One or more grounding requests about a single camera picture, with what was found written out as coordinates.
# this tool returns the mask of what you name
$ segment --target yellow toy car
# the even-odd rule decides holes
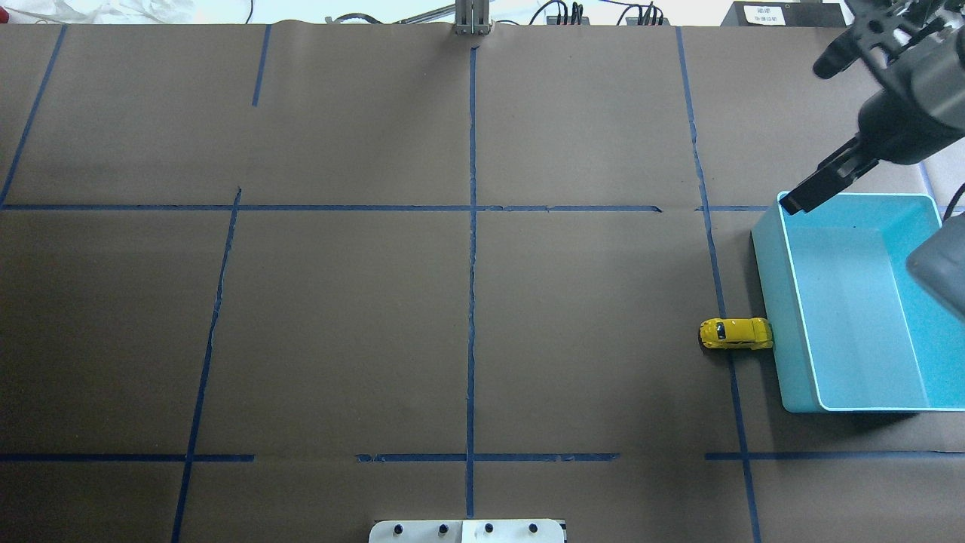
[[[707,349],[770,349],[774,336],[767,319],[710,319],[701,323],[701,342]]]

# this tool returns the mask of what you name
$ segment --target barcode sticker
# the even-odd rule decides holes
[[[752,24],[785,26],[784,10],[777,6],[744,6],[744,16]]]

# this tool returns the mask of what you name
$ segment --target black box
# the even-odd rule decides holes
[[[734,2],[721,26],[818,26],[844,28],[841,4]]]

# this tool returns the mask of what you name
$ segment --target light blue plastic container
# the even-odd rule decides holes
[[[940,225],[921,194],[764,213],[754,249],[788,411],[965,411],[965,324],[905,269]]]

